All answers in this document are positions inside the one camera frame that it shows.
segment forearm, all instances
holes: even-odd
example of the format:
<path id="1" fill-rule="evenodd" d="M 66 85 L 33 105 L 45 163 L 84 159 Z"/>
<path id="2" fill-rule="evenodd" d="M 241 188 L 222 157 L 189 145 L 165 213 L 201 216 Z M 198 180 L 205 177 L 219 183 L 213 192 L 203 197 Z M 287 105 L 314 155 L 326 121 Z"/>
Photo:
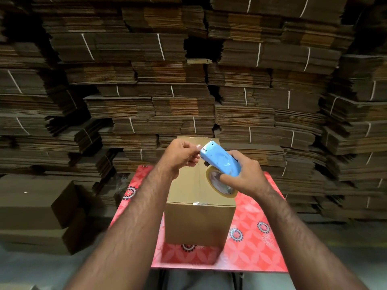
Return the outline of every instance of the forearm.
<path id="1" fill-rule="evenodd" d="M 256 201 L 268 219 L 297 290 L 367 289 L 277 192 L 260 194 Z"/>
<path id="2" fill-rule="evenodd" d="M 172 179 L 162 163 L 155 166 L 67 290 L 142 289 Z"/>

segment left hand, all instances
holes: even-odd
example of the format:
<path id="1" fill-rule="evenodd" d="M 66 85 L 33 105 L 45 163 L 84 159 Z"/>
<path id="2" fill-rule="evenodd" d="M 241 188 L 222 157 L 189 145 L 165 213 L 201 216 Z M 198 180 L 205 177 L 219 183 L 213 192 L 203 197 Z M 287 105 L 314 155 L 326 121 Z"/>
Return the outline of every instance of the left hand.
<path id="1" fill-rule="evenodd" d="M 165 150 L 159 163 L 170 169 L 173 179 L 176 179 L 182 167 L 194 167 L 199 162 L 200 149 L 201 146 L 196 146 L 189 141 L 181 138 L 174 139 Z"/>

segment concrete floor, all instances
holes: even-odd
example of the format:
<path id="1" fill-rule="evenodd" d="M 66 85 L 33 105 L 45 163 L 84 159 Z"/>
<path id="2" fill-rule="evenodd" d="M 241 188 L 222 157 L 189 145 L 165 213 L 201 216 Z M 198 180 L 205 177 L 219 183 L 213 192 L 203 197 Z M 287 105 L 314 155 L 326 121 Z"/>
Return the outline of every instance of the concrete floor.
<path id="1" fill-rule="evenodd" d="M 8 253 L 0 248 L 0 283 L 25 282 L 61 290 L 94 247 L 95 245 L 73 256 Z M 343 247 L 331 249 L 371 290 L 387 289 L 387 249 Z M 157 271 L 151 271 L 145 289 L 156 289 L 157 277 Z M 294 289 L 288 274 L 268 273 L 246 273 L 243 288 L 246 290 Z M 171 270 L 168 289 L 231 290 L 233 283 L 229 273 Z"/>

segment blue tape dispenser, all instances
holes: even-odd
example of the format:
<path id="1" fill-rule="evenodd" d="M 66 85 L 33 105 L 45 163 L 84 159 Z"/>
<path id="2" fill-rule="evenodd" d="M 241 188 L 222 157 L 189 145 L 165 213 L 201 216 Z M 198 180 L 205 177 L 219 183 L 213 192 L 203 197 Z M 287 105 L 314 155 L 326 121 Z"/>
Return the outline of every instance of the blue tape dispenser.
<path id="1" fill-rule="evenodd" d="M 234 198 L 238 191 L 220 182 L 219 177 L 221 174 L 238 176 L 241 171 L 238 161 L 212 140 L 200 150 L 200 156 L 211 165 L 206 173 L 210 185 L 222 196 Z"/>

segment red table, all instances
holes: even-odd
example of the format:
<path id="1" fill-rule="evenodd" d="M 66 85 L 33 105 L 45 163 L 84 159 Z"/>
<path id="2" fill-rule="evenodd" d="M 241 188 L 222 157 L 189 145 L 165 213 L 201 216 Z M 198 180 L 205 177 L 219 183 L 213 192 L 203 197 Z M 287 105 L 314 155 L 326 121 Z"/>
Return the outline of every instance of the red table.
<path id="1" fill-rule="evenodd" d="M 153 166 L 138 167 L 111 225 L 128 206 L 142 180 L 152 168 Z M 265 176 L 272 187 L 282 195 L 272 177 L 267 172 L 265 172 Z M 165 243 L 163 217 L 152 268 L 287 273 L 284 259 L 262 209 L 252 198 L 241 193 L 238 193 L 235 202 L 234 219 L 223 249 Z"/>

